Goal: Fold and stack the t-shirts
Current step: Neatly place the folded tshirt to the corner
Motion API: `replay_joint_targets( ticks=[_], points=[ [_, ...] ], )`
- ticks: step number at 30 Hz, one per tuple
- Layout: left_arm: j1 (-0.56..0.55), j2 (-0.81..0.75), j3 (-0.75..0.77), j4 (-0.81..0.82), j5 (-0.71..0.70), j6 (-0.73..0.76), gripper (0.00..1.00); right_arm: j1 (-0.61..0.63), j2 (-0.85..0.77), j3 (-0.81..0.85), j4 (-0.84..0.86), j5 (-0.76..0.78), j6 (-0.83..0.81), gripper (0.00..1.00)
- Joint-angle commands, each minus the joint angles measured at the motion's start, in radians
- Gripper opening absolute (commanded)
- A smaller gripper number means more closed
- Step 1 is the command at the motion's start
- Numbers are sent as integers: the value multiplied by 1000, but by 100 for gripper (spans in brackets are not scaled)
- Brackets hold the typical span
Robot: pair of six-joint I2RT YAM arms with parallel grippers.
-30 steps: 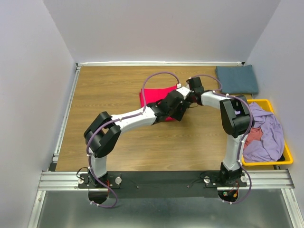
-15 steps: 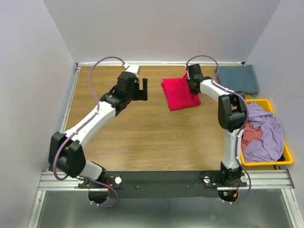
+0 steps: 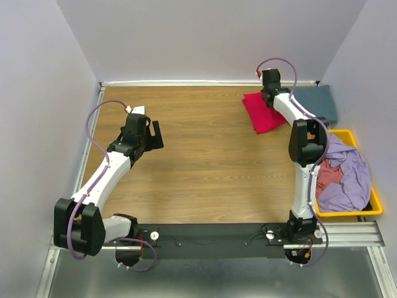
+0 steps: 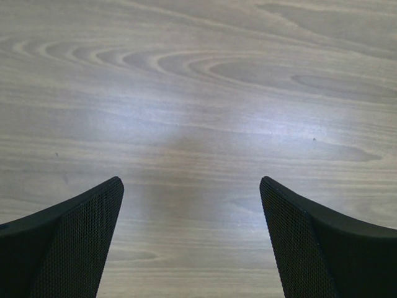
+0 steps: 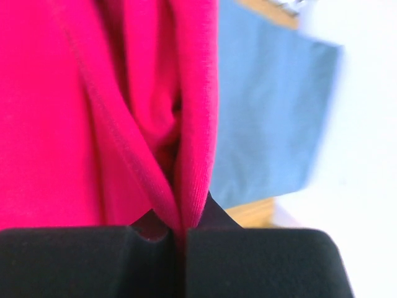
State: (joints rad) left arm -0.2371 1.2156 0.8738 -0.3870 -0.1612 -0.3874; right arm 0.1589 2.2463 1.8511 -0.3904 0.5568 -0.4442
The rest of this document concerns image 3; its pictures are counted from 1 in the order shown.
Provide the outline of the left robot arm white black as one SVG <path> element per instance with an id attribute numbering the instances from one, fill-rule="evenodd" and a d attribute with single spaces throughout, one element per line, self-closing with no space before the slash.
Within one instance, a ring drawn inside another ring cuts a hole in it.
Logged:
<path id="1" fill-rule="evenodd" d="M 97 255 L 102 246 L 118 239 L 133 244 L 138 221 L 126 214 L 105 219 L 102 209 L 112 191 L 145 152 L 164 146 L 157 120 L 133 115 L 120 129 L 120 135 L 104 149 L 105 157 L 87 183 L 70 199 L 59 199 L 54 208 L 53 242 L 82 260 Z"/>

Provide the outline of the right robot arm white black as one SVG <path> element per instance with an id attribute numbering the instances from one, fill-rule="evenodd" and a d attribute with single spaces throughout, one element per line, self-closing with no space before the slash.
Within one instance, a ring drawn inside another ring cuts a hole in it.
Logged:
<path id="1" fill-rule="evenodd" d="M 329 147 L 328 129 L 325 120 L 306 110 L 288 89 L 264 87 L 261 93 L 266 106 L 279 112 L 292 128 L 288 154 L 295 167 L 295 197 L 281 236 L 300 243 L 317 230 L 316 180 Z"/>

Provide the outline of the red t shirt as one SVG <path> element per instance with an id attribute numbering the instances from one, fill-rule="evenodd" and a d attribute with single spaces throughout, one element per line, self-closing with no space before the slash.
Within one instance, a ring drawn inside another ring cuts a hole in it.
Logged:
<path id="1" fill-rule="evenodd" d="M 270 132 L 287 123 L 279 112 L 267 107 L 261 92 L 245 94 L 242 102 L 257 134 Z"/>

